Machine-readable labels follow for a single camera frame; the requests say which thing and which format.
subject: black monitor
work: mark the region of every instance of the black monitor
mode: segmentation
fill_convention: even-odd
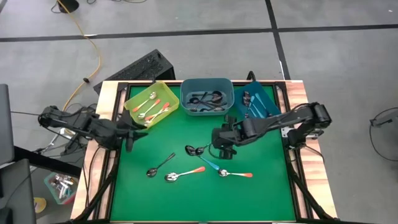
[[[1,156],[0,165],[14,159],[14,142],[12,138],[12,124],[8,86],[0,84],[0,136]]]

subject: yellow cable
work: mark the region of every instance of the yellow cable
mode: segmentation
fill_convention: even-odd
[[[98,50],[97,46],[94,44],[94,42],[92,40],[90,40],[85,33],[83,32],[83,30],[80,28],[79,23],[77,23],[76,19],[70,14],[69,10],[62,4],[62,2],[60,0],[57,0],[57,2],[59,3],[59,5],[61,5],[63,7],[63,9],[68,13],[68,15],[72,18],[72,20],[75,22],[77,28],[79,28],[79,31],[81,33],[81,35],[86,38],[88,41],[90,41],[90,43],[93,45],[93,47],[95,48],[97,54],[98,54],[98,66],[95,69],[95,71],[89,75],[87,77],[87,79],[90,79],[93,75],[97,74],[98,70],[101,67],[101,53]],[[79,87],[72,93],[72,95],[69,97],[68,101],[65,103],[65,106],[63,106],[63,111],[65,111],[65,109],[67,108],[68,104],[70,103],[70,101],[73,99],[73,97],[75,97],[75,95],[77,94],[77,92],[79,91],[79,89],[85,84],[85,82],[82,82]]]

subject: yellow-green plastic basket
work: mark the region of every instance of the yellow-green plastic basket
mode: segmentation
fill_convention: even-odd
[[[139,106],[141,103],[149,99],[149,96],[152,92],[156,92],[157,96],[153,100],[149,100],[144,106],[142,106],[138,111],[132,112],[132,109],[135,107]],[[124,107],[126,110],[130,111],[130,116],[133,118],[133,120],[139,124],[145,124],[144,119],[138,119],[139,113],[143,113],[147,111],[157,99],[160,99],[160,103],[156,106],[154,106],[147,114],[146,116],[150,116],[152,114],[156,114],[160,109],[162,109],[163,105],[166,102],[169,102],[169,110],[168,112],[164,112],[160,115],[158,115],[153,122],[151,122],[150,125],[147,126],[147,128],[152,127],[153,125],[157,124],[159,121],[164,119],[167,115],[169,115],[171,112],[175,111],[178,108],[178,105],[180,104],[180,100],[174,95],[174,93],[171,91],[171,89],[162,81],[156,81],[153,85],[150,87],[146,88],[130,100],[127,100],[124,103]]]

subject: blue tray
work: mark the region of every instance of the blue tray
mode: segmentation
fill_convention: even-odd
[[[250,118],[255,118],[252,111],[248,110],[247,106],[245,106],[243,104],[243,94],[245,91],[248,91],[250,93],[250,95],[254,96],[254,97],[256,97],[255,94],[258,93],[264,106],[267,108],[267,109],[265,109],[263,107],[263,105],[260,103],[260,101],[257,98],[255,98],[252,103],[251,110],[256,114],[257,118],[261,118],[259,116],[258,111],[265,118],[268,117],[270,114],[271,115],[280,114],[280,110],[278,109],[278,107],[276,107],[276,105],[269,98],[268,94],[262,88],[262,85],[259,82],[252,82],[252,83],[245,85],[244,87],[239,88],[234,91],[234,95],[235,95],[234,105],[238,109],[238,111],[241,113],[242,117],[244,117],[245,113],[248,113]]]

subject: wooden table frame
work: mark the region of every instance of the wooden table frame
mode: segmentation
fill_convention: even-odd
[[[284,113],[294,106],[307,103],[307,95],[304,89],[304,84],[302,81],[285,81],[285,80],[258,80],[259,82],[275,83],[277,86],[277,96],[279,97],[279,106],[281,111]],[[181,83],[182,80],[167,80],[166,83]],[[233,80],[233,82],[239,83],[250,83],[250,80]],[[116,119],[117,114],[123,111],[123,103],[126,98],[126,89],[123,88],[120,83],[135,83],[135,84],[149,84],[151,81],[105,81],[101,89],[101,93],[98,99],[98,105],[96,113],[100,115],[100,118],[105,119]],[[307,140],[307,145],[320,151],[319,144],[317,140]],[[90,179],[90,189],[88,196],[92,199],[97,193],[100,182],[103,181],[109,174],[116,152],[106,152],[104,149],[100,149],[95,157],[93,155],[98,148],[98,144],[95,141],[90,141],[86,150],[84,167],[86,170],[86,176],[88,176],[89,166],[91,161],[93,161],[93,167],[91,169],[91,179]],[[300,174],[300,176],[305,176],[305,184],[307,189],[313,195],[315,200],[323,207],[327,214],[336,217],[336,210],[333,203],[333,199],[330,192],[328,178],[326,176],[325,166],[323,164],[322,158],[310,151],[302,150],[301,155],[290,151],[290,156],[292,159],[295,156],[299,156],[295,162],[293,162],[295,170]],[[111,201],[109,198],[109,191],[112,185],[110,185],[106,192],[102,196],[101,203],[99,207],[94,210],[91,214],[90,219],[94,218],[109,218],[108,213],[108,203]],[[294,201],[297,201],[298,208],[295,208],[296,216],[302,218],[316,218],[316,214],[311,211],[308,203],[301,191],[295,185],[295,189],[292,192]],[[83,172],[81,172],[80,180],[78,184],[78,189],[76,193],[75,203],[73,204],[73,210],[71,218],[79,216],[85,208],[86,200],[86,187],[85,178]]]

